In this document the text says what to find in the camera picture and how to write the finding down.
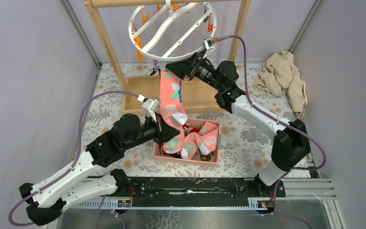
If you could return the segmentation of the pink sock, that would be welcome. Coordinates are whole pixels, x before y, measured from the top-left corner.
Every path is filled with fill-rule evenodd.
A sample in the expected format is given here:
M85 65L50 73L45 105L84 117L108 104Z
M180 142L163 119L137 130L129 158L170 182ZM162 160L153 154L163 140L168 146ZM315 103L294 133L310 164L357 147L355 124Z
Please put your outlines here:
M183 125L188 116L183 106L182 81L170 71L161 71L160 75L160 113L164 121L178 134L163 144L163 150L175 154L183 147L185 139Z
M190 133L185 137L183 147L180 151L181 158L191 160L198 150L204 155L215 151L217 148L218 134L218 126L206 121L199 133Z

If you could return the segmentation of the plain red sock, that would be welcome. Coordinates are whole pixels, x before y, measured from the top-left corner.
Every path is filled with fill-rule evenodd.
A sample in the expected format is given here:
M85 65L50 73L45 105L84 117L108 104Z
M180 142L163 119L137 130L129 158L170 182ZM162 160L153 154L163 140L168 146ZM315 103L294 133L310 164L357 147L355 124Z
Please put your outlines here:
M187 125L187 124L184 124L183 125L183 129L185 131L186 134L189 134L189 133L199 133L201 128L198 127L198 126L192 126L192 125Z

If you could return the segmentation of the brown beige argyle sock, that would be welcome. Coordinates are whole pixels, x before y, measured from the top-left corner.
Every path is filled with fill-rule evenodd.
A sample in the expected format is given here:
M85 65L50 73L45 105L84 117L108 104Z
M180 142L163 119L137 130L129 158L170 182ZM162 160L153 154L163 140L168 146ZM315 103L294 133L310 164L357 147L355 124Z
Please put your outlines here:
M161 69L160 69L160 65L158 64L158 61L154 60L153 61L153 68L152 68L152 72L150 73L150 76L153 76L156 73L161 74Z

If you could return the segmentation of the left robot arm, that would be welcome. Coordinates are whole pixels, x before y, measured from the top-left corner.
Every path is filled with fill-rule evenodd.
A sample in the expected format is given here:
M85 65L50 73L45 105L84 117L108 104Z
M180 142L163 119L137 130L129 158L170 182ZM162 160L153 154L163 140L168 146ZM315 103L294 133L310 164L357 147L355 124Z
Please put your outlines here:
M40 183L24 183L19 187L28 204L28 218L43 226L86 200L104 195L129 196L130 181L122 169L114 169L87 183L83 180L122 159L128 149L148 141L166 143L179 134L180 131L169 126L160 114L156 114L155 119L147 117L143 124L135 114L123 115L62 170Z

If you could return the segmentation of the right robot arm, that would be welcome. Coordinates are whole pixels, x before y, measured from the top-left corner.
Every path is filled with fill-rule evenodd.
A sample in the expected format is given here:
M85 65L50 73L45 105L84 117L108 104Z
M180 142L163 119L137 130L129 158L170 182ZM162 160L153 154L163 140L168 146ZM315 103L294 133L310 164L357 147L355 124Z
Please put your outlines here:
M222 61L214 68L195 53L189 59L168 63L166 69L182 80L198 78L214 88L220 108L250 122L272 140L271 161L255 178L256 194L265 197L271 193L273 184L310 153L305 124L280 118L248 98L236 84L239 74L234 62Z

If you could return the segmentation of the white round clip hanger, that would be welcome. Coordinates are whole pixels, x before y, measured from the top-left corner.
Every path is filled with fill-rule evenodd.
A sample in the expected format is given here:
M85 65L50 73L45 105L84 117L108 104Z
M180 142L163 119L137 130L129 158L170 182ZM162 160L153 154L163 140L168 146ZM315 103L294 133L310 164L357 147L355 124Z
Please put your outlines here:
M216 38L217 16L209 2L172 4L151 10L139 5L128 22L128 35L138 61L179 61L203 51L203 41Z

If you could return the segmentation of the pink plastic basket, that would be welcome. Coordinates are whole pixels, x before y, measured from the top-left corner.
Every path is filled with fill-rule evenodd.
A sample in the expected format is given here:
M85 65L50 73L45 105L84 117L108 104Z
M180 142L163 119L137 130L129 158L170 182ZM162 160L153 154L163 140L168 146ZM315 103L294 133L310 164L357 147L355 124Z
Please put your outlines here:
M197 166L216 166L221 159L221 124L218 121L189 118L183 126L188 130L185 136L183 153L168 154L155 143L152 154L161 161Z

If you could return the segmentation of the beige crumpled cloth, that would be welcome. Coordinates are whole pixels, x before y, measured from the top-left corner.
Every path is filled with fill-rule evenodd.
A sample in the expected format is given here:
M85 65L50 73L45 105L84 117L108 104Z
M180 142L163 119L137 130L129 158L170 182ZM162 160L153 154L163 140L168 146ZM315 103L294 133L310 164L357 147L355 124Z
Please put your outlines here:
M306 83L289 51L273 53L262 65L262 70L254 80L253 88L263 94L281 97L286 93L290 106L298 117L305 115L308 105Z

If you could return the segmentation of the wooden hanger rack frame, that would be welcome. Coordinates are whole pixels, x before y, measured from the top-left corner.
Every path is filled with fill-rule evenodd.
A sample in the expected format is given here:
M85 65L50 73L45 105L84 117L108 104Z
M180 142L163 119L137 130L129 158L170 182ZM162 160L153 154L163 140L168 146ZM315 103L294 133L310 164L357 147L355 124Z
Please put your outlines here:
M140 52L143 56L146 56L153 60L158 61L175 61L182 60L186 57L189 57L190 54L194 54L193 52L189 52L186 55L178 56L178 57L167 57L171 54L182 42L194 31L195 28L200 26L200 22L203 21L207 16L211 15L213 20L213 29L211 30L211 37L214 37L216 26L217 26L217 17L214 9L208 2L214 1L222 1L222 0L84 0L84 4L86 9L91 17L91 20L96 28L96 31L103 43L103 46L110 58L110 62L113 66L115 74L121 84L121 87L125 91L131 92L143 92L143 95L155 96L159 95L160 89L160 80L155 76L138 76L138 77L127 77L125 78L124 73L121 69L119 60L114 51L114 48L111 43L111 39L106 31L105 25L102 21L101 15L99 13L98 8L111 8L111 7L125 7L125 6L137 6L136 10L133 12L129 24L128 24L128 36L133 43L135 49ZM179 40L161 57L156 57L154 55L149 54L148 52L159 42L160 38L163 36L166 29L175 21L178 17L180 17L183 13L187 13L192 10L193 7L197 5L198 2L202 2L208 10L204 15L199 19L199 22L196 22ZM147 19L143 26L137 30L137 32L132 31L132 23L134 22L134 18L136 14L143 9L147 5L155 5L165 3L165 5L150 19ZM187 3L186 6L183 6L177 10L174 9L173 4L177 3ZM234 30L234 35L241 36L243 34L244 26L246 23L247 15L250 9L251 0L242 0L241 5L238 12L238 17L236 21L236 26ZM138 43L135 43L134 39L137 38L148 26L151 25L162 13L168 11L168 18L164 21L164 23L159 27L158 31L155 33L153 38L147 42L143 48L140 48ZM183 101L186 102L184 105L185 111L189 114L197 114L197 113L210 113L210 112L221 112L222 109L217 105L216 102L212 102L211 97L211 89L206 89L205 86L201 86L200 80L194 80L194 83L186 83L183 85ZM198 92L200 89L205 89L205 98L197 98L194 93ZM122 103L122 113L133 113L136 115L144 115L144 111L141 109L141 105L139 102L135 102L137 100L132 99L132 95L123 99Z

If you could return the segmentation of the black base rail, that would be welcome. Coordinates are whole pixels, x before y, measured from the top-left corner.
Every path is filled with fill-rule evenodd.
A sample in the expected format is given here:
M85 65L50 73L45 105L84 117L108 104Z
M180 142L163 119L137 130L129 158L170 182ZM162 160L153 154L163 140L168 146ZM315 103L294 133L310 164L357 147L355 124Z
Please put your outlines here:
M264 187L252 178L131 177L122 194L133 207L247 207L249 198L269 200L286 196L283 182L278 188Z

